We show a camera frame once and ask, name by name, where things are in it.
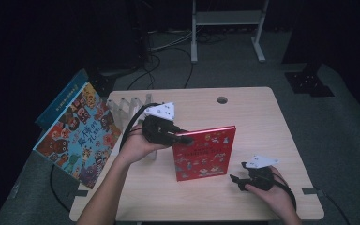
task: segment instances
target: human hand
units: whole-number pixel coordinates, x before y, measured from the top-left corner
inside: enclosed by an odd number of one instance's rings
[[[147,141],[142,135],[142,126],[137,125],[129,132],[127,140],[118,154],[118,158],[121,158],[127,165],[130,165],[156,150],[168,147]]]
[[[274,174],[274,179],[279,183],[286,185],[279,170],[273,166],[271,166],[270,169]],[[251,184],[246,184],[245,188],[265,201],[285,224],[301,224],[300,217],[294,210],[291,197],[281,187],[274,185],[271,189],[266,191],[254,187]]]

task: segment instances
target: black device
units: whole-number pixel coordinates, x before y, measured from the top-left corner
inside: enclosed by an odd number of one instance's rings
[[[246,184],[251,184],[252,186],[262,189],[262,190],[270,190],[274,185],[282,188],[285,190],[286,193],[288,193],[289,197],[291,197],[292,204],[294,209],[296,209],[296,199],[294,197],[294,194],[292,190],[288,187],[288,184],[279,177],[285,184],[280,183],[274,178],[273,172],[269,167],[262,167],[259,169],[253,169],[253,168],[247,168],[246,162],[241,162],[242,166],[248,170],[249,179],[240,179],[237,176],[231,175],[230,178],[232,181],[236,184],[238,184],[238,187],[241,191],[248,191],[245,189]]]
[[[121,151],[122,146],[125,144],[125,141],[128,138],[128,134],[131,132],[133,124],[144,112],[144,110],[148,107],[154,107],[158,105],[159,104],[157,103],[150,103],[142,106],[136,112],[136,114],[131,118],[130,122],[127,125],[127,128],[124,131],[124,137],[122,138],[119,151]],[[173,121],[165,120],[154,115],[148,115],[142,121],[142,135],[150,143],[172,146],[175,143],[191,144],[193,142],[192,138],[187,135],[176,135],[176,133],[180,132],[186,132],[186,130],[175,126]]]
[[[176,133],[185,132],[173,121],[158,118],[154,115],[148,115],[142,122],[142,135],[150,143],[159,143],[172,146],[174,143],[192,143],[192,139],[187,135],[177,136]]]

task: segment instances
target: children's book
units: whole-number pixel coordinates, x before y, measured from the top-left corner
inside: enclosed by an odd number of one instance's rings
[[[79,71],[37,119],[46,132],[33,150],[93,188],[121,131],[87,78]]]
[[[235,131],[235,126],[230,126],[178,134],[193,142],[172,147],[177,181],[227,174]]]

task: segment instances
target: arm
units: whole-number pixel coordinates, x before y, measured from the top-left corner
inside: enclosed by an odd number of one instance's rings
[[[148,142],[138,128],[135,127],[134,131],[130,132],[103,182],[83,209],[77,224],[113,225],[130,165],[155,150],[167,147]]]
[[[278,169],[271,167],[271,170],[274,174],[274,177],[277,181],[283,184],[283,181],[278,178],[282,177]],[[289,195],[280,187],[273,186],[270,190],[261,190],[252,185],[245,185],[245,188],[255,195],[259,196],[263,201],[265,201],[268,206],[274,211],[274,213],[279,216],[279,218],[286,225],[299,225],[302,224],[300,217],[297,215],[294,210],[292,200]]]

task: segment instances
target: person's left hand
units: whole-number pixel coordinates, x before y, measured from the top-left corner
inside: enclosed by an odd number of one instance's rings
[[[121,158],[125,161],[126,164],[130,165],[133,162],[139,161],[148,154],[159,150],[168,148],[162,144],[150,143],[142,135],[142,126],[137,125],[129,132],[127,140],[122,147],[118,158]]]

